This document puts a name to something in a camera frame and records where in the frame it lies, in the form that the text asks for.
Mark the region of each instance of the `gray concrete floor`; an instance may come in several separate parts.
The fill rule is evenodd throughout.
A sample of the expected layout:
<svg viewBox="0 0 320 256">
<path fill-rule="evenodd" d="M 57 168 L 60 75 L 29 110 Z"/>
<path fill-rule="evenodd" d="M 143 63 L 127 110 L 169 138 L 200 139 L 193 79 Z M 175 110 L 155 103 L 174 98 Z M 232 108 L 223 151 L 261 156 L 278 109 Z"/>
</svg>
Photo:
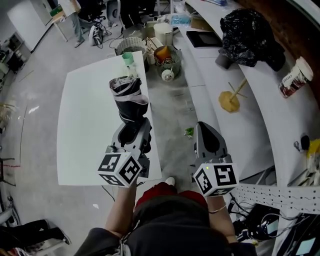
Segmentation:
<svg viewBox="0 0 320 256">
<path fill-rule="evenodd" d="M 118 37 L 120 28 L 113 28 L 109 38 Z M 114 50 L 109 42 L 99 49 L 89 46 L 88 40 L 74 48 L 71 22 L 62 23 L 61 29 L 69 42 L 64 42 L 52 27 L 13 83 L 2 92 L 6 102 L 14 103 L 16 108 L 1 138 L 1 157 L 15 158 L 7 164 L 20 167 L 4 168 L 5 179 L 16 187 L 4 183 L 0 186 L 3 196 L 13 196 L 23 224 L 47 219 L 60 227 L 72 244 L 58 249 L 55 255 L 71 256 L 91 228 L 104 226 L 113 200 L 101 186 L 58 184 L 56 142 L 61 96 L 68 72 L 105 59 Z M 179 190 L 191 189 L 189 165 L 195 157 L 193 141 L 184 136 L 184 129 L 193 127 L 197 116 L 184 76 L 168 84 L 151 68 L 147 82 L 156 137 L 152 139 L 157 142 L 163 180 L 175 176 Z M 137 198 L 158 182 L 140 186 Z M 117 193 L 116 189 L 105 188 L 113 195 Z"/>
</svg>

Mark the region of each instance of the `bracelet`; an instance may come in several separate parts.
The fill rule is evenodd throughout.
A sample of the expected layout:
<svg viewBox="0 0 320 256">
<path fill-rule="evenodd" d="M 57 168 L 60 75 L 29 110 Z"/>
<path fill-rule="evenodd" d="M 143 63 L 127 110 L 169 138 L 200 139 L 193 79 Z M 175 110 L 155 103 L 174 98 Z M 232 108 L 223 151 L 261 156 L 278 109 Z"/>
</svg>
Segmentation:
<svg viewBox="0 0 320 256">
<path fill-rule="evenodd" d="M 215 214 L 215 213 L 217 213 L 217 212 L 220 212 L 223 208 L 226 208 L 226 204 L 224 204 L 224 206 L 222 206 L 220 209 L 218 209 L 218 210 L 214 210 L 214 211 L 209 211 L 209 213 L 210 214 Z"/>
</svg>

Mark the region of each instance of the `black shirt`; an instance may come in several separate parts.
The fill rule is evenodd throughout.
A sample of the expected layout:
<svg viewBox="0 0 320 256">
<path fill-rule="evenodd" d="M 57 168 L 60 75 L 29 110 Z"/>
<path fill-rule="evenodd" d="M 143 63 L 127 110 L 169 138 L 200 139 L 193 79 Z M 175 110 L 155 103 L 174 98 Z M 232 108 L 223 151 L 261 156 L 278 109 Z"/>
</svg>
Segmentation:
<svg viewBox="0 0 320 256">
<path fill-rule="evenodd" d="M 156 196 L 134 211 L 131 233 L 124 240 L 132 256 L 256 256 L 247 243 L 229 244 L 210 228 L 208 210 L 179 195 Z M 103 228 L 90 230 L 75 256 L 118 252 L 120 239 Z"/>
</svg>

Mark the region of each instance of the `blue jeans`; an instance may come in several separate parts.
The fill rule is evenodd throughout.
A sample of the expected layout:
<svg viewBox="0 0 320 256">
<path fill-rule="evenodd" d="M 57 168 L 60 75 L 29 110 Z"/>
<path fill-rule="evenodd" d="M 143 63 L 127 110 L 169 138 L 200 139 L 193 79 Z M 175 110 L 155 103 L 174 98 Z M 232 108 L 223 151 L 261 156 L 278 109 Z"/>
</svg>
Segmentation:
<svg viewBox="0 0 320 256">
<path fill-rule="evenodd" d="M 94 23 L 79 18 L 78 13 L 76 12 L 72 13 L 70 17 L 72 20 L 72 27 L 74 29 L 74 34 L 77 38 L 77 41 L 81 42 L 84 40 L 84 37 L 82 36 L 81 28 L 90 29 L 94 25 Z"/>
</svg>

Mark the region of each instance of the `green cup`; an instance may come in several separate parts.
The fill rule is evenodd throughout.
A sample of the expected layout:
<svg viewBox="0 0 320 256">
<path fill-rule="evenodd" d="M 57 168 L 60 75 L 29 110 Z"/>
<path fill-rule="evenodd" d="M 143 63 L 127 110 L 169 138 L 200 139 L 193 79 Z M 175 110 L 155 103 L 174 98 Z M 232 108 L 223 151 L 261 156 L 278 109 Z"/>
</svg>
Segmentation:
<svg viewBox="0 0 320 256">
<path fill-rule="evenodd" d="M 124 63 L 128 66 L 131 65 L 132 63 L 134 63 L 134 56 L 132 54 L 132 52 L 125 52 L 122 55 L 122 58 L 124 60 Z"/>
</svg>

